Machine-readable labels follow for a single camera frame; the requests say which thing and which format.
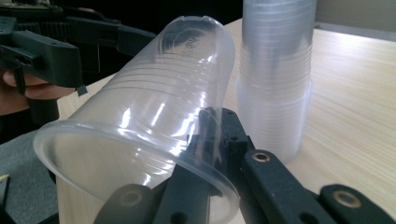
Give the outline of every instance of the human hand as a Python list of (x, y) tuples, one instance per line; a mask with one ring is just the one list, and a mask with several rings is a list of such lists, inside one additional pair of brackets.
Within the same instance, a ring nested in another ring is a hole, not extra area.
[(24, 74), (25, 93), (18, 93), (12, 70), (0, 70), (0, 116), (29, 108), (26, 98), (37, 100), (58, 99), (72, 93), (74, 88), (59, 87), (38, 77)]

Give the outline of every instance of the light wood surface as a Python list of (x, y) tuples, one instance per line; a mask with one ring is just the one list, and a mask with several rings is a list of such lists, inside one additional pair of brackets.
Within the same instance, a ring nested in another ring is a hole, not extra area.
[[(242, 21), (226, 25), (235, 43), (235, 65), (224, 107), (237, 112)], [(286, 164), (316, 193), (339, 183), (359, 190), (396, 218), (396, 43), (315, 30), (312, 102), (299, 155)], [(111, 77), (59, 100), (67, 119)], [(102, 203), (58, 179), (60, 220), (92, 223)], [(240, 213), (234, 224), (244, 223)]]

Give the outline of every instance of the stack of plastic cups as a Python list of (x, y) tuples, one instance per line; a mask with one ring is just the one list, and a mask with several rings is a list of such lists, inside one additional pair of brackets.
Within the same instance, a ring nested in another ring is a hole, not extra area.
[(297, 155), (310, 103), (315, 0), (244, 0), (238, 114), (256, 148)]

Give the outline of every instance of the finger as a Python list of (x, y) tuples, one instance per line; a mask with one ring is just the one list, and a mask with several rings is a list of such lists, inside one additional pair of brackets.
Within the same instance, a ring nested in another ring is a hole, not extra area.
[(41, 84), (26, 88), (25, 96), (37, 100), (58, 99), (75, 91), (75, 88), (59, 87), (53, 84)]
[[(14, 71), (12, 70), (7, 70), (4, 75), (3, 75), (3, 80), (12, 87), (16, 87), (17, 83), (15, 81), (14, 78)], [(34, 85), (40, 85), (40, 84), (44, 84), (47, 83), (47, 81), (38, 78), (38, 77), (34, 77), (30, 74), (24, 74), (24, 80), (25, 80), (25, 86), (34, 86)]]

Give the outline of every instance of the brass insert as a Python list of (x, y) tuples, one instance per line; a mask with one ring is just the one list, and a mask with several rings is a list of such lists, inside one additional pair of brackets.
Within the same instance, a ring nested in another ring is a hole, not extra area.
[(267, 162), (271, 159), (271, 157), (263, 152), (256, 152), (253, 154), (253, 159), (259, 162)]

